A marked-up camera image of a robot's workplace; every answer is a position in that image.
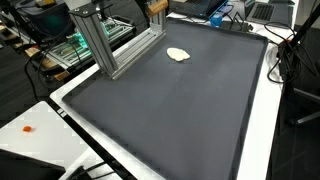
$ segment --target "gray mat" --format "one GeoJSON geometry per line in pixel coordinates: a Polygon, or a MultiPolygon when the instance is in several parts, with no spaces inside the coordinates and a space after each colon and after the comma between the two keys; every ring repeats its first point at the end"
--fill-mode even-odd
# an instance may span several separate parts
{"type": "Polygon", "coordinates": [[[234,179],[267,40],[169,21],[117,81],[100,73],[64,101],[168,179],[234,179]],[[169,47],[191,58],[170,60],[169,47]]]}

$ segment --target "white desk surface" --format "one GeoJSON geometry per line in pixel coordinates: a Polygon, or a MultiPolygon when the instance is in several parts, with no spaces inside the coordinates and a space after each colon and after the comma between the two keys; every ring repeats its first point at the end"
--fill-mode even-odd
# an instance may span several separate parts
{"type": "MultiPolygon", "coordinates": [[[[295,20],[297,14],[297,7],[299,0],[296,0],[294,6],[293,19],[295,20]]],[[[263,30],[263,26],[252,23],[254,30],[260,35],[267,36],[272,40],[275,40],[273,35],[263,30]]],[[[289,36],[289,30],[283,30],[280,28],[271,27],[273,31],[283,36],[289,36]]],[[[115,51],[113,54],[117,55],[123,48],[115,51]]],[[[247,134],[241,156],[240,168],[238,172],[238,180],[263,180],[266,178],[268,169],[269,157],[272,147],[273,135],[278,115],[278,109],[282,94],[282,86],[270,82],[267,79],[267,73],[269,69],[276,62],[277,48],[274,45],[269,44],[258,84],[255,93],[255,99],[253,102],[251,115],[249,119],[247,134]]],[[[132,154],[128,153],[125,149],[115,143],[111,138],[95,128],[83,117],[77,114],[74,110],[69,108],[63,101],[62,97],[68,92],[74,89],[81,82],[90,77],[93,73],[98,71],[97,65],[92,66],[85,72],[74,78],[69,83],[62,86],[60,89],[53,92],[50,97],[57,103],[65,112],[68,113],[80,126],[82,126],[89,134],[91,134],[111,155],[114,156],[124,167],[126,167],[137,179],[141,180],[153,180],[164,179],[156,172],[151,170],[132,154]]]]}
{"type": "MultiPolygon", "coordinates": [[[[0,129],[0,149],[62,166],[66,179],[80,165],[89,168],[103,160],[69,127],[68,124],[45,102],[39,102],[0,129]],[[31,126],[31,132],[23,132],[31,126]]],[[[112,172],[101,166],[92,172],[97,177],[112,172]]],[[[121,179],[112,174],[104,179],[121,179]]]]}

